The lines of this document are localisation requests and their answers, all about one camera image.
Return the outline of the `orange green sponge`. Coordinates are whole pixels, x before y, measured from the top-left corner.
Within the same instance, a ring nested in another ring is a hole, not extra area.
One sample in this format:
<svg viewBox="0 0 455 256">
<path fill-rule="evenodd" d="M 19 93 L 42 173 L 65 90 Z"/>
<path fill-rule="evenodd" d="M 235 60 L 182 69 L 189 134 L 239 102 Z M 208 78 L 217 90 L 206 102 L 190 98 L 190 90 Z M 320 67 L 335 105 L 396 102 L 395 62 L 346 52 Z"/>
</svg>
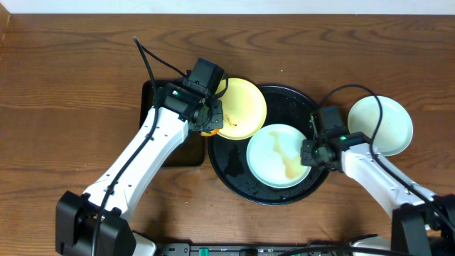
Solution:
<svg viewBox="0 0 455 256">
<path fill-rule="evenodd" d="M 220 131 L 219 129 L 214 129 L 214 130 L 206 131 L 206 132 L 202 131 L 200 133 L 200 135 L 203 137 L 211 137 L 211 136 L 216 135 L 219 131 Z"/>
</svg>

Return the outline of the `yellow plate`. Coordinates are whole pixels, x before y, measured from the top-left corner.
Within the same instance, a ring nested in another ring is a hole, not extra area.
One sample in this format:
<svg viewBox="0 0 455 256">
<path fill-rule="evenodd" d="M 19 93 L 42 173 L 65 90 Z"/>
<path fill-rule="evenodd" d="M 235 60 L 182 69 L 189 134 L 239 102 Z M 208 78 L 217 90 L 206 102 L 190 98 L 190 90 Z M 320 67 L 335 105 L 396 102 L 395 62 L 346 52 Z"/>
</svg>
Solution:
<svg viewBox="0 0 455 256">
<path fill-rule="evenodd" d="M 258 86 L 241 78 L 222 80 L 217 93 L 228 85 L 220 98 L 223 108 L 223 128 L 217 135 L 230 140 L 250 138 L 263 126 L 267 103 Z"/>
</svg>

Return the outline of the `light green plate front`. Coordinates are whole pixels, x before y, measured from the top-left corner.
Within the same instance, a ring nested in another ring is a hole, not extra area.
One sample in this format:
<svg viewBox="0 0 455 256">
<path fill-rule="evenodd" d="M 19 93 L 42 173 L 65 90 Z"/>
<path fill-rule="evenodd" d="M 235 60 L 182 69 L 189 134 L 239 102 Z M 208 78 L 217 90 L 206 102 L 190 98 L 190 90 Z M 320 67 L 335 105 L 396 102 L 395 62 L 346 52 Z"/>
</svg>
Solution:
<svg viewBox="0 0 455 256">
<path fill-rule="evenodd" d="M 287 124 L 261 128 L 249 141 L 247 165 L 253 176 L 272 188 L 291 188 L 301 183 L 311 168 L 301 164 L 305 135 Z"/>
</svg>

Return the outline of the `light green plate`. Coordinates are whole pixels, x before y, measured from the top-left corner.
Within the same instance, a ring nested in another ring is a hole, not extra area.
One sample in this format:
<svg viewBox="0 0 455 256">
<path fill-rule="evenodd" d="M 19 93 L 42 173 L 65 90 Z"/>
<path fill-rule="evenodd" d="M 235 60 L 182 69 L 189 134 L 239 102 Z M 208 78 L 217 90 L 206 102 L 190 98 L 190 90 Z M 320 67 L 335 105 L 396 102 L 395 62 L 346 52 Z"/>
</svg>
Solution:
<svg viewBox="0 0 455 256">
<path fill-rule="evenodd" d="M 287 124 L 261 128 L 249 141 L 247 165 L 253 176 L 272 188 L 291 188 L 301 183 L 311 168 L 301 164 L 305 135 Z"/>
<path fill-rule="evenodd" d="M 373 144 L 384 156 L 404 151 L 412 141 L 413 123 L 405 108 L 389 97 L 378 96 L 382 120 Z M 372 137 L 380 115 L 378 102 L 373 96 L 357 101 L 348 114 L 350 133 L 362 132 Z"/>
</svg>

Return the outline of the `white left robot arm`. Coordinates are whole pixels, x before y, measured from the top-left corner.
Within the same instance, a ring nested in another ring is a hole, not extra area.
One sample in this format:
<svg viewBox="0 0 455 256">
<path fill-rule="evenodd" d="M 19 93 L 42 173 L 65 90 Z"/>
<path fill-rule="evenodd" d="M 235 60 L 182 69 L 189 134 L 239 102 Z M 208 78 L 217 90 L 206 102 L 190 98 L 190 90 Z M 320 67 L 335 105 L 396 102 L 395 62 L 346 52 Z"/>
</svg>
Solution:
<svg viewBox="0 0 455 256">
<path fill-rule="evenodd" d="M 82 195 L 67 191 L 56 206 L 55 250 L 60 255 L 154 255 L 152 240 L 129 223 L 165 160 L 192 131 L 223 125 L 226 88 L 155 87 L 154 103 L 139 131 L 108 170 Z"/>
</svg>

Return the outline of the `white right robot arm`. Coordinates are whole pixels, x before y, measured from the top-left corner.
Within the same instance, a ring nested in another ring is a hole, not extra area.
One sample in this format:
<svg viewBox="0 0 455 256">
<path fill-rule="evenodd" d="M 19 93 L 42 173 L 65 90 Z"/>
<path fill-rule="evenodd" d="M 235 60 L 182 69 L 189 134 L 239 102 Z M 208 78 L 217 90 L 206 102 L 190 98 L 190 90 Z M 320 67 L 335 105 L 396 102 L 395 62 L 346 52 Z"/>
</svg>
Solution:
<svg viewBox="0 0 455 256">
<path fill-rule="evenodd" d="M 364 134 L 305 139 L 305 166 L 358 182 L 392 219 L 390 249 L 408 255 L 454 254 L 454 195 L 439 196 L 400 171 Z"/>
</svg>

